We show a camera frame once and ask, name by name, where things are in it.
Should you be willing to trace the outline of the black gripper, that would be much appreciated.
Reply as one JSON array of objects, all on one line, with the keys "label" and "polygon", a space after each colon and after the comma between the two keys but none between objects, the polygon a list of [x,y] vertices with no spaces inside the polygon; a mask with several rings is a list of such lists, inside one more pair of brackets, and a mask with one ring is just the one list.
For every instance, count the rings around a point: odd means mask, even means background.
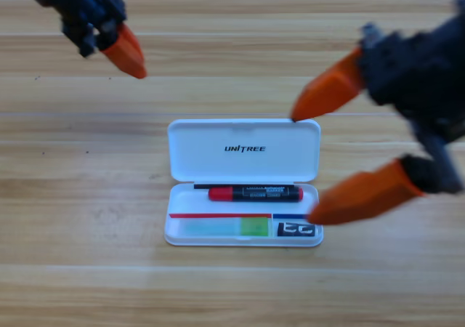
[{"label": "black gripper", "polygon": [[122,72],[138,79],[147,76],[139,40],[123,23],[123,0],[43,0],[61,16],[62,32],[82,57],[98,48]]},{"label": "black gripper", "polygon": [[460,193],[447,145],[464,137],[464,16],[427,32],[384,35],[373,23],[355,47],[309,82],[291,110],[292,121],[338,110],[366,88],[377,105],[391,105],[411,125],[431,158],[410,158],[408,176],[427,193]]}]

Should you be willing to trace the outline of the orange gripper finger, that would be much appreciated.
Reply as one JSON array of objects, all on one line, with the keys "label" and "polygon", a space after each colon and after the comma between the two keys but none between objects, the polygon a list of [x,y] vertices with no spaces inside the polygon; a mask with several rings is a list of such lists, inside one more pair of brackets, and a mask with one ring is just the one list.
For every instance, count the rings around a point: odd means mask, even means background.
[{"label": "orange gripper finger", "polygon": [[307,220],[315,225],[340,225],[370,219],[423,195],[408,177],[401,160],[395,159],[327,189]]}]

